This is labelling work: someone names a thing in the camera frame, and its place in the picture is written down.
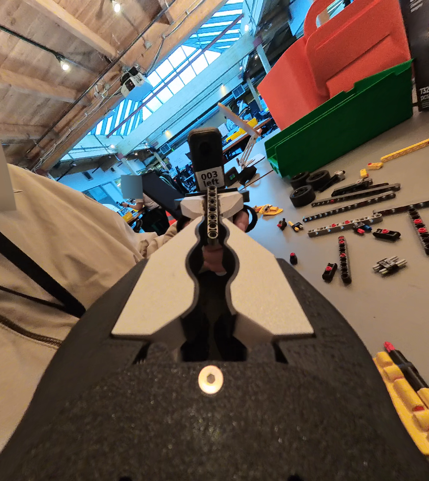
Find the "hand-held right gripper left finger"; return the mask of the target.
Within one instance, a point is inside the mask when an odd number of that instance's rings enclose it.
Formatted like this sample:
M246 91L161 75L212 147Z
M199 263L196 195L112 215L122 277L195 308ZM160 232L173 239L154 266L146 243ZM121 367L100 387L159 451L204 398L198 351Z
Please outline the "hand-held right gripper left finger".
M209 331L196 274L189 257L199 244L199 226L192 220L146 261L112 330L115 341L164 345L175 362L186 361L182 346Z

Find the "black frame grey pins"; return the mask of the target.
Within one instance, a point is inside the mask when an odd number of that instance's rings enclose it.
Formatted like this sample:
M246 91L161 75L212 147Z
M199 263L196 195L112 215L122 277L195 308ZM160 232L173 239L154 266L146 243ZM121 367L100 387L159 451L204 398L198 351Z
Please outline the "black frame grey pins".
M215 246L219 244L219 202L218 189L210 185L206 193L206 239L207 244Z

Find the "yellow toy car hood assembly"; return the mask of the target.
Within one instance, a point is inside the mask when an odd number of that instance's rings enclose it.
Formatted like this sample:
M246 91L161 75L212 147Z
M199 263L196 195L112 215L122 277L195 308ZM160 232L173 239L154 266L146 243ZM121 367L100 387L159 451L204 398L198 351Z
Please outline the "yellow toy car hood assembly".
M429 461L429 385L415 365L386 341L373 362L382 377L399 419Z

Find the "grey desk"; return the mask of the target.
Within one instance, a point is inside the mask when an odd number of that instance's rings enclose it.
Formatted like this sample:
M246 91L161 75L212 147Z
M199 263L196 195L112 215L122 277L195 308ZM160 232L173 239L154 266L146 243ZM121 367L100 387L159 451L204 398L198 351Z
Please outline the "grey desk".
M398 151L402 147L429 138L429 112L415 113L413 118L367 144L357 148L352 153L341 157L327 167L331 172L341 167L346 170L348 183L355 181L358 167L365 165L365 161L378 161L380 157ZM257 166L262 174L255 176L249 182L250 199L253 204L273 203L282 207L283 214L290 220L301 220L303 215L313 215L330 207L303 207L297 211L291 206L288 181L279 177L267 160L262 160ZM416 152L408 153L395 160L390 160L381 170L372 171L374 184L388 182L400 183L401 190L396 193L396 199L384 201L376 205L359 208L350 213L339 214L326 219L319 219L308 223L304 229L308 231L315 227L326 225L328 222L340 222L348 219L348 215L360 217L372 213L375 209L387 209L408 204L409 201L420 201L429 198L429 146ZM429 221L429 208L422 209L422 217ZM392 341L396 347L402 348L409 359L421 370L422 377L429 381L429 256L423 252L416 233L409 225L407 213L397 213L384 216L384 221L378 226L391 227L400 230L401 239L393 243L376 240L370 234L364 237L354 233L339 232L337 235L348 237L348 249L352 272L352 283L347 287L341 281L325 284L318 278L318 270L329 261L334 254L335 234L327 234L320 239L308 239L307 234L286 234L287 240L282 240L282 234L272 233L272 227L264 226L260 221L254 230L254 238L275 254L287 254L288 246L294 246L299 255L298 269L327 299L335 305L341 314L354 328L370 353L381 351L382 342ZM372 271L375 261L398 255L405 258L408 266L402 268L398 274L382 276ZM408 474L403 469L402 474L375 474L375 468L367 458L368 466L355 468L349 461L348 454L342 454L336 460L346 464L347 468L336 478L329 475L325 480L429 480L429 474L422 474L421 467L415 467L415 460L421 454L409 454L410 470Z

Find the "person's left hand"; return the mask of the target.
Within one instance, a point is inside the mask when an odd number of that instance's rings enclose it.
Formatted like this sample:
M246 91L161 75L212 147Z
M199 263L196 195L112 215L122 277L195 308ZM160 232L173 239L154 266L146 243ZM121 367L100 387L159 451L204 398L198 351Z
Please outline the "person's left hand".
M233 217L233 224L245 232L249 225L250 217L244 210L239 211ZM222 244L206 245L202 248L203 267L211 272L224 274L226 269L223 266L224 246Z

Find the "black board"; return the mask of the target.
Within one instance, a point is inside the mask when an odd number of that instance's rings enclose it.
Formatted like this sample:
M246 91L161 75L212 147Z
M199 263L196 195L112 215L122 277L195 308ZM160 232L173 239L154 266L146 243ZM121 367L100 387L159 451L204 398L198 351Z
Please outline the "black board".
M179 220L182 216L180 202L185 195L162 180L155 172L141 175L141 181L143 193L167 211L175 220Z

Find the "yellow table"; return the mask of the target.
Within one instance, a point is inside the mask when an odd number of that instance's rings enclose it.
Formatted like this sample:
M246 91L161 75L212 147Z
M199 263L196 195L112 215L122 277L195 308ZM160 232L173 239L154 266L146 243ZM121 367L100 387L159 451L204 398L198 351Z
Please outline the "yellow table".
M247 123L254 128L258 124L258 120L255 117L253 117L251 120L247 121ZM246 132L244 129L237 126L236 124L233 124L233 128L228 131L228 135L225 137L223 142L224 144L230 143L231 141L234 141L235 139L244 135L245 133Z

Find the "ceiling mounted device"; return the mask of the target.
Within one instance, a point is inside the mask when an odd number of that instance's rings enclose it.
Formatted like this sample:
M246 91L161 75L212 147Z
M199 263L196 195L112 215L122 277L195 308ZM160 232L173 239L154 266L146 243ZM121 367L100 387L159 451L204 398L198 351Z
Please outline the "ceiling mounted device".
M145 76L139 72L139 70L133 66L129 70L125 71L120 78L121 94L124 98L127 98L135 87L141 87L146 82Z

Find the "person's beige jacket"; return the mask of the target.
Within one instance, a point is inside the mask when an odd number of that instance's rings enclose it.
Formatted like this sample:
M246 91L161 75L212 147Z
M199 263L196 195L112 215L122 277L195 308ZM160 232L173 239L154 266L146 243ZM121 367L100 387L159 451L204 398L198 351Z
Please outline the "person's beige jacket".
M0 252L0 453L45 369L88 309L138 262L136 234L83 193L7 165L16 209L0 212L3 245L13 244L55 282L43 287Z

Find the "light grey beam red pins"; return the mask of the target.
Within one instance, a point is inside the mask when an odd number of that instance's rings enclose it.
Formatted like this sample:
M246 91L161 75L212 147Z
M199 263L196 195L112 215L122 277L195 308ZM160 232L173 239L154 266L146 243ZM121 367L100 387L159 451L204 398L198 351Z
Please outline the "light grey beam red pins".
M382 220L383 215L381 213L374 213L361 218L346 220L336 224L312 229L307 232L307 235L309 238L321 237L332 233L353 230L354 228L363 228L365 226L371 227L372 225L382 222Z

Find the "long dark grey beam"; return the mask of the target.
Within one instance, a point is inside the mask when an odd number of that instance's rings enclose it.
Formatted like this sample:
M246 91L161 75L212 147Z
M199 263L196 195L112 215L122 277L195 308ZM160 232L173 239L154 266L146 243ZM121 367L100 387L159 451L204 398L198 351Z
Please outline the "long dark grey beam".
M401 189L400 183L382 183L376 184L371 186L370 188L358 190L354 192L350 192L348 194L343 194L335 197L330 197L327 199L317 200L312 202L310 205L311 207L321 207L321 206L331 206L334 204L338 204L341 202L351 201L351 200L358 200L365 197L373 197L376 194L382 194L386 192L397 192Z
M376 195L376 196L373 196L373 197L370 197L370 198L364 198L364 199L358 200L357 202L349 204L347 206L333 208L333 209L328 210L326 212L309 215L308 217L304 217L302 219L302 221L304 223L308 223L308 222L312 222L314 220L323 219L323 218L331 217L331 216L342 214L342 213L348 213L350 211L354 211L354 210L360 209L360 208L365 207L365 206L374 205L374 204L384 202L384 201L388 201L388 200L392 200L392 199L395 199L395 198L396 198L396 193L394 191L389 191L389 192L385 192L385 193L382 193L380 195Z

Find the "black connector white axles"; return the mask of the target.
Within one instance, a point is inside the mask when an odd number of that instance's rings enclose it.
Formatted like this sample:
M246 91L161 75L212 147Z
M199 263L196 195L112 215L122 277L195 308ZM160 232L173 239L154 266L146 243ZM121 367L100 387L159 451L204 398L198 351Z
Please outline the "black connector white axles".
M407 261L399 256L386 257L372 267L374 273L386 277L393 275L407 266Z

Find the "black beam assembly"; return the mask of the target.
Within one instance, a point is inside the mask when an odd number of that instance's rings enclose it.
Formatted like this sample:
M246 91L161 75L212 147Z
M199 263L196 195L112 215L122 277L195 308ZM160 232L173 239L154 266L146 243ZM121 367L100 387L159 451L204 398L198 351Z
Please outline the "black beam assembly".
M348 195L348 194L354 193L354 192L359 192L359 191L362 191L362 190L384 187L388 184L389 183L387 183L387 182L374 184L372 178L363 178L363 179L359 179L358 181L356 181L353 184L349 184L347 186L335 189L332 192L331 197L344 196L344 195Z

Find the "green plastic bin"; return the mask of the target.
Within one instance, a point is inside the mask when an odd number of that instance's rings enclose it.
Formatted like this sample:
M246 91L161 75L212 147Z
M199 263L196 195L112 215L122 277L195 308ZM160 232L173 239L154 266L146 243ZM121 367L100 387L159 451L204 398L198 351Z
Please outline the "green plastic bin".
M411 118L412 60L355 82L265 141L281 177L314 172Z

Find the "long yellow beam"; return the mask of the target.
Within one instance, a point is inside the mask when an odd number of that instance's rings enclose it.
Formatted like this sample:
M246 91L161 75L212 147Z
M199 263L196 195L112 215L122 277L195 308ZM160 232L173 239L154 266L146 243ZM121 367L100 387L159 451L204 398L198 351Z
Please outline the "long yellow beam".
M397 159L397 158L400 158L404 155L407 155L409 153L413 153L413 152L416 152L422 148L425 148L425 147L428 147L429 146L429 138L426 139L426 140L423 140L421 142L418 142L418 143L415 143L411 146L408 146L408 147L405 147L403 149L400 149L396 152L393 152L393 153L390 153L386 156L383 156L380 158L380 162L382 163L386 163L390 160L394 160L394 159Z

